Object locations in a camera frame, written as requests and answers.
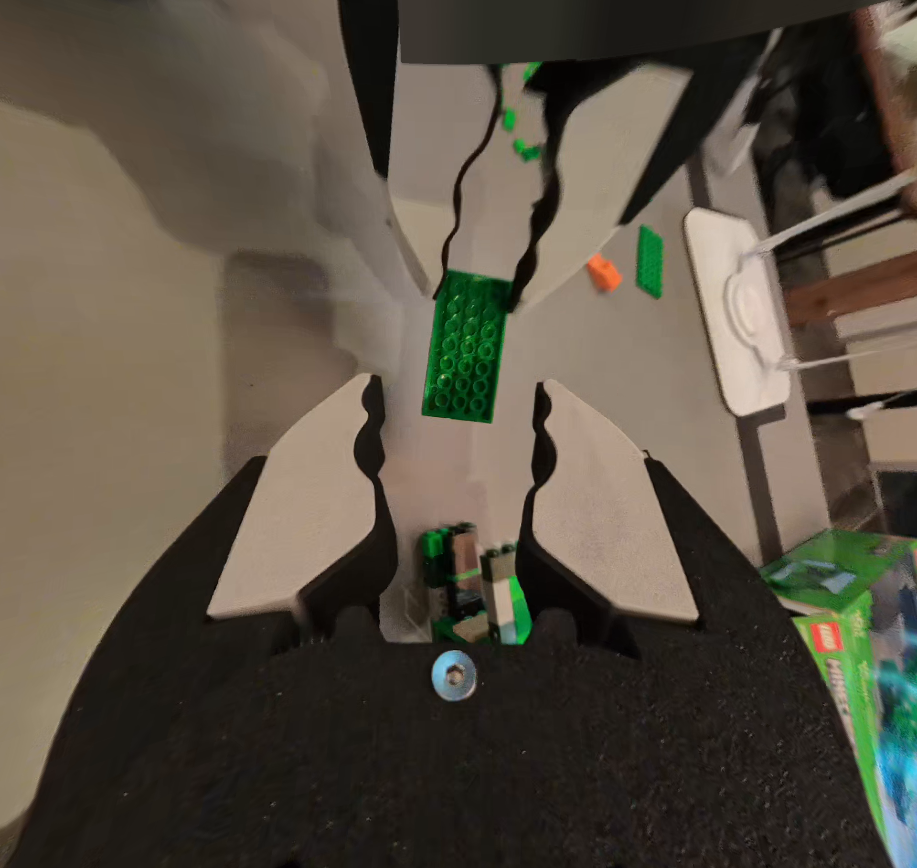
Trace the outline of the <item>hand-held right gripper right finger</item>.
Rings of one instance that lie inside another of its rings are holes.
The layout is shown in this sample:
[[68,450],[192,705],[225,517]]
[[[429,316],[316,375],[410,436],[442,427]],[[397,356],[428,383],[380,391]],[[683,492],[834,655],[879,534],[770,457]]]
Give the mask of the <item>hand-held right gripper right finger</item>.
[[579,625],[616,614],[695,624],[699,610],[645,453],[554,380],[536,386],[533,432],[516,555],[533,615],[566,608]]

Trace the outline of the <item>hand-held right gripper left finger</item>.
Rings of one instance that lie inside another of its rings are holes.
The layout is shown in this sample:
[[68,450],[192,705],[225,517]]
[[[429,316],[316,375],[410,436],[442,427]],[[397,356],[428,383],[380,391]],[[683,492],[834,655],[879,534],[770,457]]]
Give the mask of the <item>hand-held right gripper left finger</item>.
[[269,451],[207,616],[287,611],[336,622],[364,607],[378,619],[398,567],[384,493],[384,388],[360,374],[295,423]]

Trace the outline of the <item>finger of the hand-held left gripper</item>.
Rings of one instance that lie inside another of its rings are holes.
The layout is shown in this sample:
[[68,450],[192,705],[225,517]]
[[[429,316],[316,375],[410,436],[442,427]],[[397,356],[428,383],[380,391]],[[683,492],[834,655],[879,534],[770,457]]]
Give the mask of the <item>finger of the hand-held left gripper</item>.
[[529,89],[543,100],[544,187],[511,312],[543,301],[615,234],[692,78],[662,62],[555,62],[536,72]]
[[[443,275],[441,250],[455,223],[455,180],[482,141],[494,102],[495,90],[482,65],[397,64],[387,188],[405,261],[427,299]],[[464,182],[452,264],[499,275],[501,202],[494,197],[489,155],[469,169]]]

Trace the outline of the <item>hollow green lego block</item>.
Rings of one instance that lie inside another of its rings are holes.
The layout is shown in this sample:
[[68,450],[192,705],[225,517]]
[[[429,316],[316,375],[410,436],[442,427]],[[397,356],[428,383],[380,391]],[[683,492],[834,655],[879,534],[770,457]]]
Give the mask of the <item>hollow green lego block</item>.
[[524,645],[533,619],[516,571],[516,541],[483,547],[470,521],[419,538],[429,631],[436,644]]

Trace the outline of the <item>green lego plate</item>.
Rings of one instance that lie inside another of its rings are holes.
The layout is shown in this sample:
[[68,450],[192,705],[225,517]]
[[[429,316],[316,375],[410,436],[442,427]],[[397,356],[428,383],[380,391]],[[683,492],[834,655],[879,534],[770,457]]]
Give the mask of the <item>green lego plate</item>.
[[665,266],[663,237],[647,225],[640,225],[636,246],[636,286],[658,301],[663,296]]
[[422,415],[491,423],[511,284],[448,270],[436,298]]

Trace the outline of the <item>pile of loose lego bricks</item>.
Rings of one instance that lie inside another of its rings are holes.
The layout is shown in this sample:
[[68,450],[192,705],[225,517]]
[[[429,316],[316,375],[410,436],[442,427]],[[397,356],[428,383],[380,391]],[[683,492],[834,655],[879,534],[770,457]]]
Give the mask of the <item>pile of loose lego bricks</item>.
[[498,129],[523,163],[540,160],[546,135],[544,95],[533,87],[540,61],[501,63],[498,67]]

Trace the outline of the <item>green lego set box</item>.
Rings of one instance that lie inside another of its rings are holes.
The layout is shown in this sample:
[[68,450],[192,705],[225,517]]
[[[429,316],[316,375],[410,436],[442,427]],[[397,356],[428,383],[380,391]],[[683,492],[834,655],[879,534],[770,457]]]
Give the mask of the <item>green lego set box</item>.
[[763,566],[827,684],[894,866],[916,865],[916,541],[828,529]]

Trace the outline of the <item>white book stand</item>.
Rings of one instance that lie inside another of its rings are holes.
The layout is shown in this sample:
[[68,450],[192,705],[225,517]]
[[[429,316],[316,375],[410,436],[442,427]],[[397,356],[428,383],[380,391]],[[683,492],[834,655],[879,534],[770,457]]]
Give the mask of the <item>white book stand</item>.
[[832,208],[760,239],[748,220],[695,207],[683,227],[720,390],[737,418],[785,404],[791,375],[890,351],[892,346],[816,360],[792,352],[787,309],[778,303],[770,268],[793,244],[792,256],[821,249],[901,203],[915,185],[915,168]]

